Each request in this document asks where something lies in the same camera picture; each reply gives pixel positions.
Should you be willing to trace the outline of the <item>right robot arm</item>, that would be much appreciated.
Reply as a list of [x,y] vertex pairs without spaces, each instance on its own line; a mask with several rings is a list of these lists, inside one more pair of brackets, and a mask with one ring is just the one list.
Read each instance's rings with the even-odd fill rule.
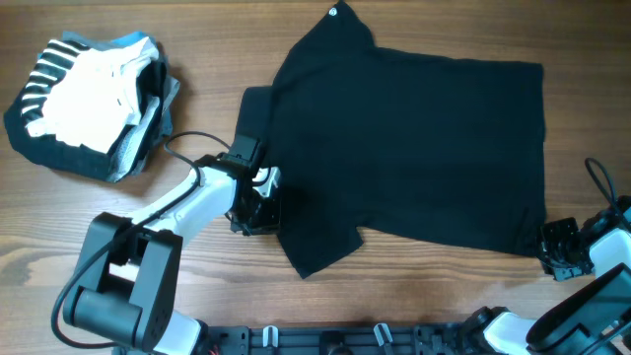
[[546,274],[595,279],[539,319],[483,307],[461,326],[457,349],[470,354],[618,354],[630,345],[630,198],[621,196],[582,226],[573,218],[539,228]]

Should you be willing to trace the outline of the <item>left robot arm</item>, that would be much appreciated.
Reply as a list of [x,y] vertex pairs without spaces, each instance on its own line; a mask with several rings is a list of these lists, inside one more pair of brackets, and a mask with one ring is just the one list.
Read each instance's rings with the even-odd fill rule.
[[101,348],[142,354],[209,354],[207,325],[174,309],[183,248],[224,216],[245,236],[272,232],[280,173],[262,165],[261,140],[237,135],[227,152],[192,161],[187,178],[153,204],[90,224],[72,277],[50,316],[55,337],[82,349],[60,323],[101,336]]

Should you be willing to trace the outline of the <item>black t-shirt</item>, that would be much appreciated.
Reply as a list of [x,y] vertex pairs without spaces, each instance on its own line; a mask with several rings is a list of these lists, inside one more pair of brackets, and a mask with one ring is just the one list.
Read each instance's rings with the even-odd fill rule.
[[361,228],[535,253],[544,202],[540,64],[375,44],[338,2],[248,88],[237,131],[281,173],[278,240],[309,277],[362,245]]

